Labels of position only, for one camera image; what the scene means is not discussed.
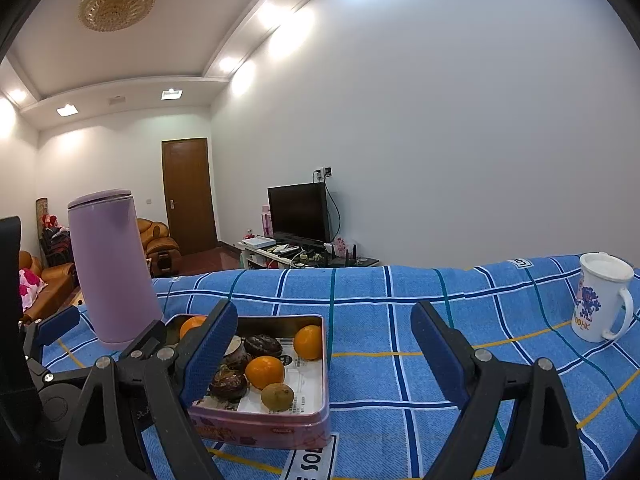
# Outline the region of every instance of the television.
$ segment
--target television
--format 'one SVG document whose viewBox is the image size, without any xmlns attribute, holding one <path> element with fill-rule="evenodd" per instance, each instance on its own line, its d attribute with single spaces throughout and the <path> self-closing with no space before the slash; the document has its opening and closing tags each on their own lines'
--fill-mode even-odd
<svg viewBox="0 0 640 480">
<path fill-rule="evenodd" d="M 331 241 L 324 182 L 270 187 L 267 192 L 276 240 L 319 247 Z"/>
</svg>

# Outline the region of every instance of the leather armchair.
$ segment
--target leather armchair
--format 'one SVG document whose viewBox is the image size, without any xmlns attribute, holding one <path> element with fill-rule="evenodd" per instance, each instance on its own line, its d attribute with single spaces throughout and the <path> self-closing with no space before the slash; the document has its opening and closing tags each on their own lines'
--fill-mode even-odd
<svg viewBox="0 0 640 480">
<path fill-rule="evenodd" d="M 63 264 L 42 269 L 39 258 L 31 256 L 27 251 L 20 251 L 19 269 L 29 269 L 47 283 L 33 305 L 24 312 L 22 320 L 31 322 L 46 319 L 55 314 L 74 290 L 75 264 Z"/>
<path fill-rule="evenodd" d="M 145 256 L 151 258 L 151 274 L 153 276 L 177 274 L 182 255 L 180 246 L 169 236 L 169 228 L 162 222 L 138 218 L 138 230 Z"/>
</svg>

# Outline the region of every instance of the pink tin box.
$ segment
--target pink tin box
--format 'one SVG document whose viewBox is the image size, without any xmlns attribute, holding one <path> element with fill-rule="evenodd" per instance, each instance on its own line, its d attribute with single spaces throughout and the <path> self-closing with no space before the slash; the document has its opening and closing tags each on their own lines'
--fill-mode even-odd
<svg viewBox="0 0 640 480">
<path fill-rule="evenodd" d="M 180 314 L 169 321 L 168 339 L 173 339 L 172 333 L 177 336 L 189 317 L 189 314 Z M 300 396 L 296 393 L 292 409 L 283 413 L 269 413 L 256 400 L 259 390 L 254 386 L 250 386 L 241 403 L 251 410 L 256 410 L 260 403 L 260 413 L 244 412 L 242 406 L 223 406 L 212 397 L 204 397 L 188 409 L 200 436 L 238 446 L 275 449 L 319 449 L 328 445 L 331 428 L 326 346 L 322 348 L 322 362 L 302 360 L 292 348 L 293 337 L 308 325 L 322 327 L 322 341 L 326 341 L 322 316 L 238 317 L 238 336 L 268 334 L 279 339 L 283 346 L 280 360 L 285 364 L 285 382 L 295 392 L 301 389 L 302 393 Z"/>
</svg>

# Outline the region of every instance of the orange fruit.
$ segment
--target orange fruit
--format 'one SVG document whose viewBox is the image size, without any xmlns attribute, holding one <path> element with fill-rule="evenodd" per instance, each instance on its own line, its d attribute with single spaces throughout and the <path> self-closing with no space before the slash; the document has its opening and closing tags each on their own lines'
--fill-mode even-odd
<svg viewBox="0 0 640 480">
<path fill-rule="evenodd" d="M 284 381 L 284 365 L 279 359 L 263 355 L 250 361 L 244 370 L 249 382 L 259 390 Z"/>
<path fill-rule="evenodd" d="M 180 339 L 192 328 L 199 327 L 207 320 L 207 316 L 193 316 L 185 321 L 180 327 Z"/>
<path fill-rule="evenodd" d="M 293 338 L 293 349 L 303 359 L 315 361 L 322 357 L 322 329 L 308 325 L 298 330 Z"/>
</svg>

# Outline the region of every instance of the red tile floor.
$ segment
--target red tile floor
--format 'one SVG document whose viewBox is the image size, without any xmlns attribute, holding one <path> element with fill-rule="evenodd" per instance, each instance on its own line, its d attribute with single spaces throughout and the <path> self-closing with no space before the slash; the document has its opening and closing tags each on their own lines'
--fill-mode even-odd
<svg viewBox="0 0 640 480">
<path fill-rule="evenodd" d="M 180 276 L 194 276 L 216 270 L 239 268 L 239 255 L 223 246 L 201 253 L 185 254 L 180 261 L 178 274 Z"/>
</svg>

